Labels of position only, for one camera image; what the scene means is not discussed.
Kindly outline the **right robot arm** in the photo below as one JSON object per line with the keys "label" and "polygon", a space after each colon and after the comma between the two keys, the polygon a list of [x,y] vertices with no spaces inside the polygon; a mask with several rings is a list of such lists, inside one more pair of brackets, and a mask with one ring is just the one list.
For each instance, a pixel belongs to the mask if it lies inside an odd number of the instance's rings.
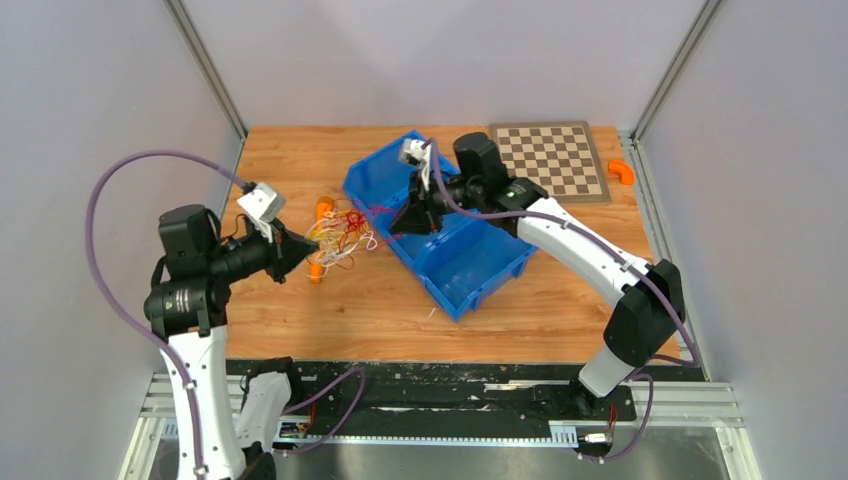
{"label": "right robot arm", "polygon": [[426,235],[451,213],[486,221],[533,245],[578,274],[612,308],[599,351],[571,381],[571,403],[596,417],[611,392],[644,367],[674,333],[684,331],[685,303],[679,268],[650,262],[585,226],[540,185],[508,172],[496,143],[482,132],[457,139],[456,174],[441,170],[435,139],[405,140],[399,160],[412,166],[405,204],[391,234]]}

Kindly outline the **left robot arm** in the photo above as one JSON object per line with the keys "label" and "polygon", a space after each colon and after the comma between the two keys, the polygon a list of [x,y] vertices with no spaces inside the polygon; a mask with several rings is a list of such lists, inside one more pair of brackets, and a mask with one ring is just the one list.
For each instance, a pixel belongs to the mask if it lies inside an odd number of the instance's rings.
{"label": "left robot arm", "polygon": [[231,285],[265,272],[282,283],[317,245],[270,223],[269,238],[249,225],[222,237],[208,208],[191,204],[162,214],[164,255],[151,278],[144,313],[163,341],[178,426],[180,479],[273,479],[278,419],[300,410],[306,388],[289,357],[264,360],[246,378],[235,412],[227,382]]}

